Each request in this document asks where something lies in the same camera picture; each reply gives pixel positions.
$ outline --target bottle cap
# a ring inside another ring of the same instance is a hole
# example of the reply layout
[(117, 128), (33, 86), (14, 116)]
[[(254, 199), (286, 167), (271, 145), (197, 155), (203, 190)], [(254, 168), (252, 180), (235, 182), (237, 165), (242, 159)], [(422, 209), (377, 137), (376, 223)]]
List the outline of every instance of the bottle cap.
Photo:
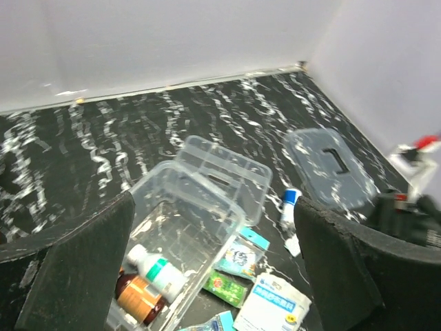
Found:
[(285, 191), (285, 194), (283, 195), (283, 202), (295, 205), (297, 202), (297, 199), (301, 195), (302, 195), (302, 192), (300, 190), (297, 190), (296, 188), (288, 188)]
[(141, 244), (135, 245), (127, 254), (127, 261), (132, 264), (136, 265), (139, 260), (143, 259), (147, 253), (147, 250), (144, 246)]

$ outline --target black object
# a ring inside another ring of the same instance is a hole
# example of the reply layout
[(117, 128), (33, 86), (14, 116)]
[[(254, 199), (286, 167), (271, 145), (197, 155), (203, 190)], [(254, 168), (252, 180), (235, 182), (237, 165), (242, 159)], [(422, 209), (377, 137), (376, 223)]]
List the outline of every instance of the black object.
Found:
[(0, 330), (102, 330), (133, 217), (125, 193), (91, 217), (0, 245)]
[(410, 150), (405, 150), (400, 153), (402, 157), (404, 157), (409, 163), (414, 163), (418, 161), (418, 157), (420, 155), (417, 148), (412, 148)]
[(6, 239), (6, 236), (0, 231), (0, 245), (7, 243), (8, 240)]
[(409, 243), (441, 248), (441, 213), (433, 199), (423, 195), (414, 205), (400, 210), (396, 208), (396, 196), (394, 190), (379, 194), (365, 225)]
[(325, 331), (441, 330), (441, 252), (302, 197), (296, 231)]

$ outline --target white medicine bottle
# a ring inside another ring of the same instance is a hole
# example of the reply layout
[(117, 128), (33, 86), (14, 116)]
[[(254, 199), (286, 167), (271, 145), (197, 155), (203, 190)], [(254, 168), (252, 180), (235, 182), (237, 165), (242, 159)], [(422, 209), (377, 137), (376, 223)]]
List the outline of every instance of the white medicine bottle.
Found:
[(188, 280), (161, 254), (149, 253), (140, 244), (129, 251), (127, 261), (135, 265), (139, 275), (152, 284), (169, 303), (177, 298)]

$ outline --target tube cap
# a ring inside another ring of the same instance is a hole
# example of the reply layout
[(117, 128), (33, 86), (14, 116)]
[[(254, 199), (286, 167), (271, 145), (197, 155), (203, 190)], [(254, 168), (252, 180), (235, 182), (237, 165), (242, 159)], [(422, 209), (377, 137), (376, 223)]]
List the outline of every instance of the tube cap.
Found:
[(296, 188), (288, 188), (283, 195), (283, 202), (290, 203), (295, 205), (297, 199), (302, 196), (302, 191), (297, 190)]

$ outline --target green label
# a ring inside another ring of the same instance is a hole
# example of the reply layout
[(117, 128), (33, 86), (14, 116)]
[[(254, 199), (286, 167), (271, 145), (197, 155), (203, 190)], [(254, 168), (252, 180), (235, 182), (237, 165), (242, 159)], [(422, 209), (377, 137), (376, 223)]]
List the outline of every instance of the green label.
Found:
[(216, 271), (210, 274), (203, 288), (236, 308), (242, 306), (247, 294), (247, 288)]
[(161, 257), (156, 261), (156, 263), (150, 268), (149, 272), (145, 275), (145, 278), (151, 282), (154, 281), (158, 273), (164, 268), (164, 265), (168, 263), (167, 259)]

